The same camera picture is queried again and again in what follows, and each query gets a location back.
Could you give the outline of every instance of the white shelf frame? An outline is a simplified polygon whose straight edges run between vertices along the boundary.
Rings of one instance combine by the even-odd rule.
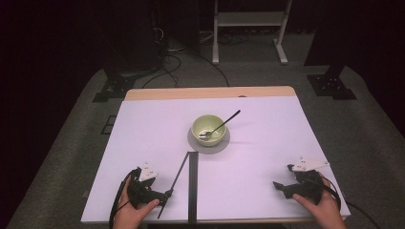
[[[288,60],[282,47],[283,36],[291,8],[292,0],[287,1],[284,11],[260,11],[260,12],[218,12],[218,0],[215,0],[214,9],[214,42],[212,46],[212,63],[220,63],[218,47],[219,27],[249,27],[249,26],[279,26],[277,38],[273,39],[282,65],[287,65]]]

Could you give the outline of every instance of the metal spoon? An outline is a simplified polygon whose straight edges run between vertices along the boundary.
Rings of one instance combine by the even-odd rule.
[[[238,110],[233,116],[231,116],[227,121],[225,121],[223,124],[221,124],[219,127],[215,128],[212,132],[203,132],[199,135],[199,139],[201,140],[208,140],[211,138],[212,133],[214,133],[216,130],[220,129],[226,122],[230,121],[230,119],[234,118],[236,115],[238,115],[241,112],[241,110]]]

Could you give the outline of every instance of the spoon handle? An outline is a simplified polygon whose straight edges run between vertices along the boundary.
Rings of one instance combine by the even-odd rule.
[[[240,112],[241,112],[241,110],[238,110],[235,114],[233,114],[233,116],[231,116],[229,119],[227,119],[223,124],[221,124],[219,127],[215,128],[215,130],[213,130],[212,133],[214,133],[216,130],[220,129],[226,122],[230,121],[230,119],[234,118]]]

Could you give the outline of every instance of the white tabletop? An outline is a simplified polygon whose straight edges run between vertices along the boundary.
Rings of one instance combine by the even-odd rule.
[[[217,154],[200,153],[198,222],[309,220],[310,214],[293,199],[285,199],[272,181],[297,181],[287,168],[300,156],[327,160],[296,95],[263,97],[188,98],[124,101],[101,160],[81,221],[107,222],[119,184],[148,161],[158,172],[152,188],[167,191],[187,151],[195,151],[187,134],[200,115],[227,119],[230,140]],[[342,198],[341,214],[350,211],[331,167],[318,171],[330,179]],[[187,222],[188,163],[160,217],[160,208],[147,222]]]

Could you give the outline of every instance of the bowl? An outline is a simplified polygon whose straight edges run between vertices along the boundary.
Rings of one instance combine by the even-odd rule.
[[[198,117],[194,121],[193,126],[191,127],[191,132],[193,133],[194,138],[200,144],[202,144],[202,146],[207,147],[215,146],[216,144],[221,142],[221,139],[223,139],[226,133],[225,125],[223,125],[221,128],[212,133],[211,137],[207,140],[200,139],[199,135],[204,132],[211,132],[223,123],[224,123],[223,120],[220,119],[218,116],[215,116],[213,114],[206,114]]]

